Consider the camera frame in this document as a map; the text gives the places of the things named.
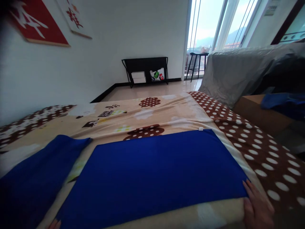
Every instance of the mountain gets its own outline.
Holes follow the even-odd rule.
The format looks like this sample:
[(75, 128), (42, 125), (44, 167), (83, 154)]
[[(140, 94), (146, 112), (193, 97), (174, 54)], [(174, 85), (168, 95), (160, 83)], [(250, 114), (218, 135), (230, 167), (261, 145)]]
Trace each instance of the mountain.
[[(230, 33), (227, 37), (227, 40), (226, 40), (225, 44), (226, 45), (227, 44), (233, 44), (234, 40), (235, 40), (235, 42), (237, 42), (239, 35), (241, 34), (241, 32), (244, 33), (246, 31), (246, 28), (247, 28), (246, 26), (241, 27), (239, 29), (239, 31), (235, 30), (232, 33)], [(214, 40), (214, 37), (207, 37), (207, 38), (204, 38), (204, 39), (197, 40), (196, 41), (196, 46), (197, 47), (202, 47), (202, 46), (206, 46), (206, 45), (212, 45), (213, 40)]]

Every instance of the hand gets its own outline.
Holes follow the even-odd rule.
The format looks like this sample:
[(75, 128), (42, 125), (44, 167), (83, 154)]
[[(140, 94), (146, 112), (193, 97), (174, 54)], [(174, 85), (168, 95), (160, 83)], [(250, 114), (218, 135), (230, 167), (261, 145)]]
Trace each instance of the hand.
[(272, 216), (273, 206), (249, 181), (242, 182), (249, 198), (244, 198), (245, 218), (247, 229), (270, 229), (274, 227)]
[(61, 225), (61, 221), (57, 221), (57, 219), (53, 220), (51, 225), (48, 227), (48, 229), (59, 229)]

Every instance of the black baseboard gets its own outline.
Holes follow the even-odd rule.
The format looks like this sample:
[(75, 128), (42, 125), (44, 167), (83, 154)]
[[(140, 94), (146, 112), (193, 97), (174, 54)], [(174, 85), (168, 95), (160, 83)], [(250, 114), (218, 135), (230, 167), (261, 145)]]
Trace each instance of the black baseboard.
[[(181, 78), (174, 78), (174, 79), (168, 79), (167, 82), (177, 82), (181, 81)], [(96, 97), (91, 103), (96, 103), (102, 101), (107, 95), (110, 94), (116, 87), (123, 87), (123, 86), (130, 86), (130, 82), (126, 83), (115, 83), (110, 88), (108, 88), (106, 91), (104, 91), (102, 94), (100, 94), (98, 97)]]

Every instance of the white box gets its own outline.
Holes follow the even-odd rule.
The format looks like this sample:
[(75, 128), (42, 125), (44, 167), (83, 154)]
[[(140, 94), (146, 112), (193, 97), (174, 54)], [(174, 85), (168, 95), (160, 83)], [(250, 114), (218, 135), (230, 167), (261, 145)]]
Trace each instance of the white box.
[(133, 79), (134, 83), (146, 83), (146, 78), (135, 78)]
[(145, 72), (132, 72), (131, 77), (133, 79), (145, 78)]

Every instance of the patterned blanket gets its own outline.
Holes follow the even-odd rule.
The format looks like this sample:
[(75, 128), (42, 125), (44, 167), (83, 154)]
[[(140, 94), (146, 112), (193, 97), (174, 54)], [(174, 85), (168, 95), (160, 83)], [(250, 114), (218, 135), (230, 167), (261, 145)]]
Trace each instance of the patterned blanket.
[[(55, 218), (97, 145), (199, 127), (214, 131), (276, 212), (305, 206), (305, 164), (272, 136), (201, 92), (53, 106), (37, 111), (0, 129), (0, 176), (45, 147), (58, 134), (93, 139), (75, 162), (38, 226), (45, 228)], [(197, 204), (113, 228), (220, 227), (242, 218), (242, 199), (229, 199)]]

